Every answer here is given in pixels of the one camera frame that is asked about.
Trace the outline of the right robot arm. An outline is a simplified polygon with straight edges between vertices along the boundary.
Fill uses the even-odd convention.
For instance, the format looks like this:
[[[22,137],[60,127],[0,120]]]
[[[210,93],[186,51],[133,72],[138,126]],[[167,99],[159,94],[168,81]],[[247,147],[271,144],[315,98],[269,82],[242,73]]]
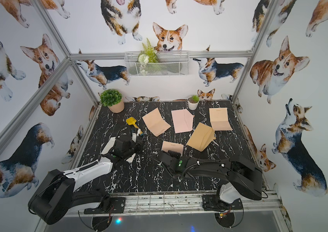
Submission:
[[[242,156],[202,160],[189,156],[178,157],[161,151],[149,158],[156,161],[175,180],[182,181],[190,177],[223,179],[241,196],[255,201],[262,199],[262,169]]]

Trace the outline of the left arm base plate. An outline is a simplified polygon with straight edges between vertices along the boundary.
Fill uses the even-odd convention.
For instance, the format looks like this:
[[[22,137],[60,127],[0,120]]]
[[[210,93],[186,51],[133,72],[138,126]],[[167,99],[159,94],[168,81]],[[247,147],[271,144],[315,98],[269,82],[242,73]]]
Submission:
[[[126,198],[124,197],[110,197],[103,200],[96,208],[85,209],[84,214],[120,214],[124,212],[125,202]]]

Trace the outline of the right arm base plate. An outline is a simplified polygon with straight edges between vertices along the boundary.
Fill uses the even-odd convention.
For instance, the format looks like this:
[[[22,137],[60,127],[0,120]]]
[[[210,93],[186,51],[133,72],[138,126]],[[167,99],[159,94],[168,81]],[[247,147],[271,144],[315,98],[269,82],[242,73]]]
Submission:
[[[213,195],[203,195],[202,196],[202,207],[205,211],[215,211],[215,212],[226,212],[229,210],[241,210],[243,205],[241,199],[236,199],[232,203],[226,203],[222,201],[219,196]]]

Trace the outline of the pink envelope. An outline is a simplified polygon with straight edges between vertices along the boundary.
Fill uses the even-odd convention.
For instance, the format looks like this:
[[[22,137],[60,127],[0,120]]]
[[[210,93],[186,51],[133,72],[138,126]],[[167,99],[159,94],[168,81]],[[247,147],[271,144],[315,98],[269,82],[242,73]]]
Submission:
[[[175,133],[189,132],[193,130],[194,115],[187,109],[171,111]]]

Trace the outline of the brown kraft envelope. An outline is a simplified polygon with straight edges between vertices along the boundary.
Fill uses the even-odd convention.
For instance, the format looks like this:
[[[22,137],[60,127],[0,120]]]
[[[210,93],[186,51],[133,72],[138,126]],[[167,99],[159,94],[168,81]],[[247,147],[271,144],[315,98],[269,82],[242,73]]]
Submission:
[[[202,152],[213,140],[215,140],[215,131],[213,128],[199,123],[186,145]]]

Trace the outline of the pink lined letter paper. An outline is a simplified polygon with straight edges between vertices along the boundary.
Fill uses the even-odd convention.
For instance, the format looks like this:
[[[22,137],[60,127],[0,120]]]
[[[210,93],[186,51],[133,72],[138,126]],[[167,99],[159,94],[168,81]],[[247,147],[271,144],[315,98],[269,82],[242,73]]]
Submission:
[[[143,120],[150,132],[156,137],[163,134],[171,127],[171,125],[162,118],[158,108],[155,108],[153,111],[143,116]]]

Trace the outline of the cream letter paper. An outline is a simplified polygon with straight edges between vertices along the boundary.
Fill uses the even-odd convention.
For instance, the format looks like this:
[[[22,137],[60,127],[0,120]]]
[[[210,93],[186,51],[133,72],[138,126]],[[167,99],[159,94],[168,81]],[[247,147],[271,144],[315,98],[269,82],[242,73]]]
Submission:
[[[214,131],[233,130],[228,119],[228,108],[209,108],[209,116]]]

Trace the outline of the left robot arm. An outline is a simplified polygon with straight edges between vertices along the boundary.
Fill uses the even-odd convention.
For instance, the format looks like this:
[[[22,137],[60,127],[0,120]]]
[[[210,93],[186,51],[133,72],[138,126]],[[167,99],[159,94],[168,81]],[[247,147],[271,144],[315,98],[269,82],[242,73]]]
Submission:
[[[28,202],[30,213],[52,225],[67,213],[85,209],[111,212],[114,208],[110,195],[102,189],[80,191],[79,188],[92,180],[107,175],[114,168],[140,153],[143,137],[138,133],[112,137],[96,160],[79,168],[50,171]]]

